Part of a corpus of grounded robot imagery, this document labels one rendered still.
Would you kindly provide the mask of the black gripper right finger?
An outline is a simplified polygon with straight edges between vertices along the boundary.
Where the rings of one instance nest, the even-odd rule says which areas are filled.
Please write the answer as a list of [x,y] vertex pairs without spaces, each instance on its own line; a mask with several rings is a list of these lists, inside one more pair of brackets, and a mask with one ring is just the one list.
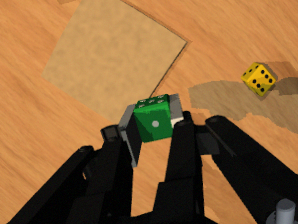
[[179,94],[169,97],[173,132],[149,224],[196,224],[196,213],[205,216],[201,155],[212,156],[257,224],[298,224],[298,174],[225,116],[196,125]]

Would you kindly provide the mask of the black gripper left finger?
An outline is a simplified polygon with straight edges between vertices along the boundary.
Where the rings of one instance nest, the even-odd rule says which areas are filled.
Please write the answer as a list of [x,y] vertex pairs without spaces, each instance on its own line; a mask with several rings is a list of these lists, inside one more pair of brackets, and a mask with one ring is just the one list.
[[76,150],[6,224],[106,224],[107,216],[131,216],[133,168],[142,145],[135,106],[100,130],[102,148]]

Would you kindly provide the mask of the yellow die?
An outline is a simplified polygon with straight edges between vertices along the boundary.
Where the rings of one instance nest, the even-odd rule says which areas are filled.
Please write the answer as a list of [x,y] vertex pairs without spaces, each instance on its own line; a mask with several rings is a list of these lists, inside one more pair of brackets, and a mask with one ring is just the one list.
[[276,78],[269,70],[263,64],[257,62],[252,63],[241,76],[241,79],[254,93],[261,97],[276,82]]

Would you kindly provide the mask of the light tan flat mat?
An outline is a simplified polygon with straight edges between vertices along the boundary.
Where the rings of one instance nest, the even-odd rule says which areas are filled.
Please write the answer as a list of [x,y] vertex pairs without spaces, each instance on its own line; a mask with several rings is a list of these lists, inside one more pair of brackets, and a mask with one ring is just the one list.
[[186,41],[121,0],[81,0],[41,77],[114,124]]

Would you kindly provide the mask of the dark green die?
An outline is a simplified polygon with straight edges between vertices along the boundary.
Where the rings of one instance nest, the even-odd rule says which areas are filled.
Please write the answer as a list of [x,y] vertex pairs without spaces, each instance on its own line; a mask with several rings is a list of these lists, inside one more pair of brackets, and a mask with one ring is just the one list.
[[139,100],[133,113],[143,143],[172,137],[168,94]]

